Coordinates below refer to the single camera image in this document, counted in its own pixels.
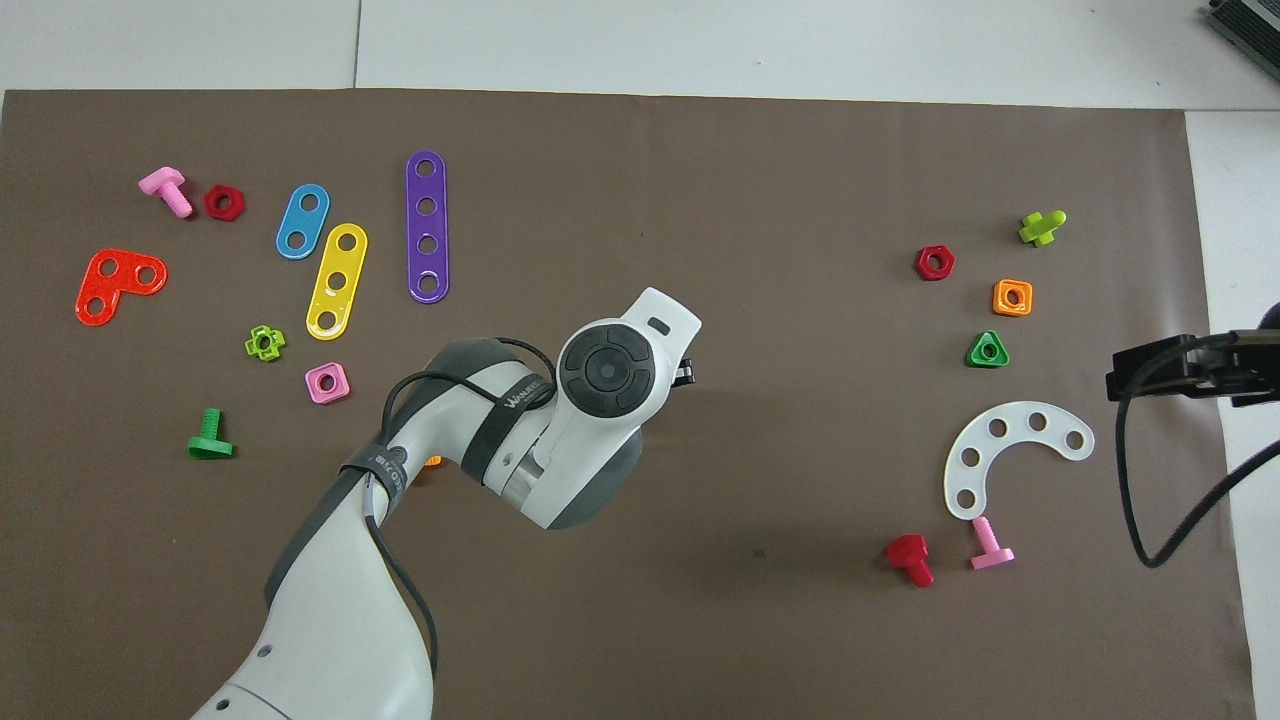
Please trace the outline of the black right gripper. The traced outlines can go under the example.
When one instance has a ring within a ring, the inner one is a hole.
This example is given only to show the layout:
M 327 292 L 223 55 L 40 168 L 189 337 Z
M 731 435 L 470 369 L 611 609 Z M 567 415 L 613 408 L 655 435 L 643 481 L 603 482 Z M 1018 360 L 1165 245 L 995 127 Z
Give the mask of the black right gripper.
M 1152 359 L 1171 348 L 1181 347 L 1196 337 L 1167 337 L 1117 351 L 1111 356 L 1111 370 L 1105 375 L 1107 398 L 1121 398 L 1134 375 Z M 1229 398 L 1234 407 L 1279 401 L 1277 331 L 1230 331 L 1217 337 L 1206 350 L 1208 393 Z M 1203 379 L 1203 365 L 1189 359 L 1190 351 L 1149 373 L 1137 387 L 1135 396 L 1187 395 Z

